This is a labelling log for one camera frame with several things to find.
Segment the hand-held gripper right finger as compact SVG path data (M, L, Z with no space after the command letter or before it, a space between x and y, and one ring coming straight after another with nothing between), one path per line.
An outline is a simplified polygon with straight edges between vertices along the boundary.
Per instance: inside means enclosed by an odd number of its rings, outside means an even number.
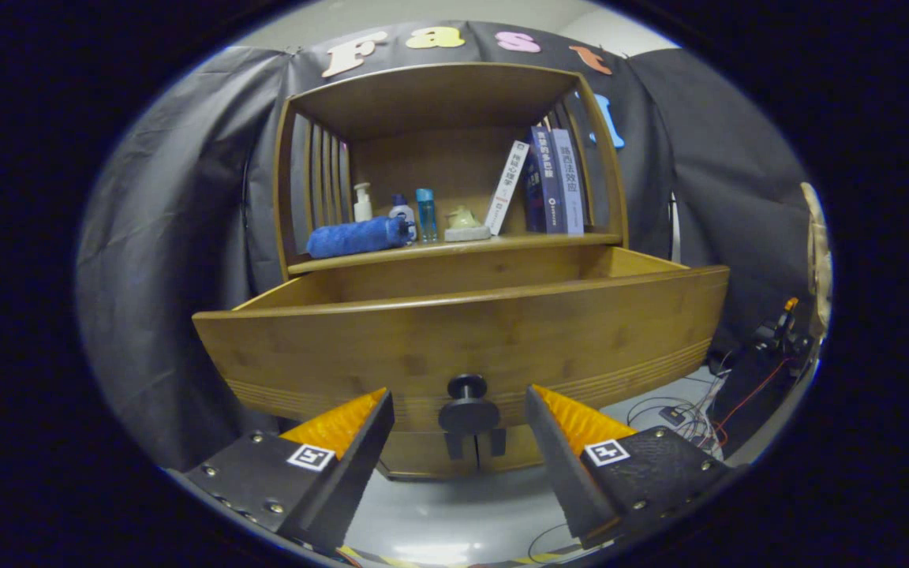
M739 480L670 428L638 431L540 385L526 418L570 535L585 549L642 545Z

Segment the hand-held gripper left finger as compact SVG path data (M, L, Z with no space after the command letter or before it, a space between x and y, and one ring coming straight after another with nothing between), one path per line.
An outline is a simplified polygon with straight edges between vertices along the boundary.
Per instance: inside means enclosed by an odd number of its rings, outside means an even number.
M328 552L343 545L394 424L380 388L284 432L249 429L170 475L250 525Z

